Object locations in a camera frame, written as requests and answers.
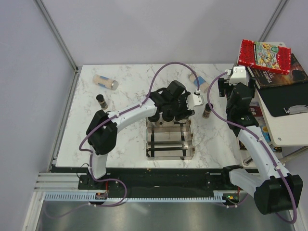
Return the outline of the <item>black knob-lid glass jar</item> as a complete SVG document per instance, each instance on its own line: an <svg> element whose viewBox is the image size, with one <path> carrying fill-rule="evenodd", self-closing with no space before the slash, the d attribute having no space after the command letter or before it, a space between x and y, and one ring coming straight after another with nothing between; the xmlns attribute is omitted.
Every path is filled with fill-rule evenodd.
<svg viewBox="0 0 308 231"><path fill-rule="evenodd" d="M146 120L146 125L148 128L158 127L160 125L160 114L148 117Z"/></svg>

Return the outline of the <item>blue-label lying bottle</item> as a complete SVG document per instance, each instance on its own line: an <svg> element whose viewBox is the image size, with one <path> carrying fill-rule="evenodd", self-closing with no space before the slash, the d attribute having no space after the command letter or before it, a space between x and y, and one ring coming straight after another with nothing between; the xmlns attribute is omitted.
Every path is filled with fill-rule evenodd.
<svg viewBox="0 0 308 231"><path fill-rule="evenodd" d="M116 90L119 85L119 83L116 80L100 75L94 75L92 80L96 85L110 90Z"/></svg>
<svg viewBox="0 0 308 231"><path fill-rule="evenodd" d="M199 81L199 90L203 93L207 93L208 88L209 88L209 83L200 75L197 74L198 77L198 81ZM188 76L188 79L190 80L190 82L192 82L195 86L198 86L198 82L195 78L195 75L193 73L191 73Z"/></svg>

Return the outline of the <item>upright black-cap spice bottle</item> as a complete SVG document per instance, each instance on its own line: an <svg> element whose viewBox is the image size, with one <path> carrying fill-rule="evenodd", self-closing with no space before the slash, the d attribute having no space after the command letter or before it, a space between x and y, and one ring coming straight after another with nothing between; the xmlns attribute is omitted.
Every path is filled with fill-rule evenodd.
<svg viewBox="0 0 308 231"><path fill-rule="evenodd" d="M98 94L96 96L96 100L97 102L99 103L100 107L103 109L103 110L106 110L108 108L108 105L104 99L104 96L102 94Z"/></svg>

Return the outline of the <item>clear three-slot organizer tray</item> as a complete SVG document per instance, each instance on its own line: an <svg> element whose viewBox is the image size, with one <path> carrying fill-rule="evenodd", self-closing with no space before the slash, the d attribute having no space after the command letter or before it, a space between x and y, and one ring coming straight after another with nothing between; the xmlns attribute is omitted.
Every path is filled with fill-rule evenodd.
<svg viewBox="0 0 308 231"><path fill-rule="evenodd" d="M191 160L194 155L190 119L166 122L146 120L148 160Z"/></svg>

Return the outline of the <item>right blue-label lying bottle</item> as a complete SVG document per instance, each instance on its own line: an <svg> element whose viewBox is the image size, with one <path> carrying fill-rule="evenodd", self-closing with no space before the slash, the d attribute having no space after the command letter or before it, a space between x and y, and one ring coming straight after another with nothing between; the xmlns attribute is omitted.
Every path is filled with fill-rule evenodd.
<svg viewBox="0 0 308 231"><path fill-rule="evenodd" d="M198 81L199 81L199 90L203 93L207 93L208 88L209 88L209 83L200 75L197 74L198 77ZM195 78L195 75L193 73L191 73L188 76L188 79L190 80L190 82L192 82L195 86L198 86L198 82Z"/></svg>

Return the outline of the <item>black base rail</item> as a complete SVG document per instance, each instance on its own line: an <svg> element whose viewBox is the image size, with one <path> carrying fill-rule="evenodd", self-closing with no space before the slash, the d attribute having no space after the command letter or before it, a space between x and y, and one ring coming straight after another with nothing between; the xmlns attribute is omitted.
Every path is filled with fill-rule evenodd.
<svg viewBox="0 0 308 231"><path fill-rule="evenodd" d="M224 197L244 197L226 180L221 168L107 168L100 182L89 173L80 175L80 190L107 190L114 197L210 197L221 192Z"/></svg>

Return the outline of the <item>right black-cap spice bottle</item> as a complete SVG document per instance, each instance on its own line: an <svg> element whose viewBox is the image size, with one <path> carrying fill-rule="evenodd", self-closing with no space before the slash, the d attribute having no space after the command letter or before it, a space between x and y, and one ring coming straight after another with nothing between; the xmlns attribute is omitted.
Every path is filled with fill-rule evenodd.
<svg viewBox="0 0 308 231"><path fill-rule="evenodd" d="M213 104L207 103L207 104L205 105L204 111L203 111L203 113L202 113L202 117L203 117L203 118L209 118L209 116L210 116L210 114L211 114L211 112L212 112L212 110L211 110L212 108L213 108Z"/></svg>

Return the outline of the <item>dark hardcover book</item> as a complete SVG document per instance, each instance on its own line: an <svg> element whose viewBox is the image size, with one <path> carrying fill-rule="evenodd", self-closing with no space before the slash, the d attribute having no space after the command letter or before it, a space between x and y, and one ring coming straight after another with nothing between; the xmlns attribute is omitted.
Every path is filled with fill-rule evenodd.
<svg viewBox="0 0 308 231"><path fill-rule="evenodd" d="M256 80L256 86L258 89L306 83L308 81L308 75L293 53L291 53L290 72L287 75L276 74L250 67L248 67L247 70L250 77Z"/></svg>

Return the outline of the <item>left blue-label lying bottle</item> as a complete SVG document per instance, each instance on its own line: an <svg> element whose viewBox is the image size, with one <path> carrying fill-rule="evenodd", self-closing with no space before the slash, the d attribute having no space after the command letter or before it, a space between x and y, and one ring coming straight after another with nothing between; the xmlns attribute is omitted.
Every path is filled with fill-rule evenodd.
<svg viewBox="0 0 308 231"><path fill-rule="evenodd" d="M119 83L116 80L100 75L94 75L92 80L96 85L110 90L116 90L119 85Z"/></svg>

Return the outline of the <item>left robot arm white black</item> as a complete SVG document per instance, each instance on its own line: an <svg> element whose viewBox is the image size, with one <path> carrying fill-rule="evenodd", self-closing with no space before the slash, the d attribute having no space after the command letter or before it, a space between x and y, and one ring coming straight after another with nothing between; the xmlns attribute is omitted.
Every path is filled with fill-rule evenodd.
<svg viewBox="0 0 308 231"><path fill-rule="evenodd" d="M186 120L194 115L194 107L200 102L197 94L188 92L174 80L168 87L149 92L144 101L121 112L97 111L86 131L90 145L89 184L95 189L104 187L107 157L115 148L121 130L144 118L151 121L163 118L167 122Z"/></svg>

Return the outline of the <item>black clipboard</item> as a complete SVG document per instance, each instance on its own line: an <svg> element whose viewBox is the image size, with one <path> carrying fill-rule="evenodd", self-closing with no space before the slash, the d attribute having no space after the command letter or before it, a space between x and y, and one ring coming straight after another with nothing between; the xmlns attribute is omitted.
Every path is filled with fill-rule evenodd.
<svg viewBox="0 0 308 231"><path fill-rule="evenodd" d="M258 90L273 117L308 112L308 83L299 83Z"/></svg>

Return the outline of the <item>red children's book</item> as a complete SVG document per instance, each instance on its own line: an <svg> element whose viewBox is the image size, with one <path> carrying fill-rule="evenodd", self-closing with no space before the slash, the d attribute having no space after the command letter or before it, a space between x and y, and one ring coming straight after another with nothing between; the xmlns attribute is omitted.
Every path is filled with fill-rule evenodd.
<svg viewBox="0 0 308 231"><path fill-rule="evenodd" d="M291 68L291 49L243 39L237 64L262 71L287 75Z"/></svg>

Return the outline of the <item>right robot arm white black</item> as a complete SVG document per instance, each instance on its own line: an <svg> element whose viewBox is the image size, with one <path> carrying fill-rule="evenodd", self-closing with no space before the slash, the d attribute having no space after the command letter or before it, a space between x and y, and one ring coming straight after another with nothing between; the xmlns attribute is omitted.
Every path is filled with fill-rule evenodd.
<svg viewBox="0 0 308 231"><path fill-rule="evenodd" d="M218 89L219 95L227 98L225 122L244 144L259 172L259 176L255 176L242 167L229 167L229 172L220 177L221 186L228 190L239 186L245 190L263 215L285 210L295 212L303 181L283 166L265 140L249 109L253 89L243 83L230 85L222 77L218 79Z"/></svg>

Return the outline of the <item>white side table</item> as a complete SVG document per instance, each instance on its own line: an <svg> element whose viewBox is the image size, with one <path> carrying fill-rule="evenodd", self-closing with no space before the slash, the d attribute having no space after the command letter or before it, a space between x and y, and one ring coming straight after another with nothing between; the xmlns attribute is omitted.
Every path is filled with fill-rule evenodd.
<svg viewBox="0 0 308 231"><path fill-rule="evenodd" d="M272 144L278 147L300 147L308 144L308 113L273 117L256 87L257 98L269 130Z"/></svg>

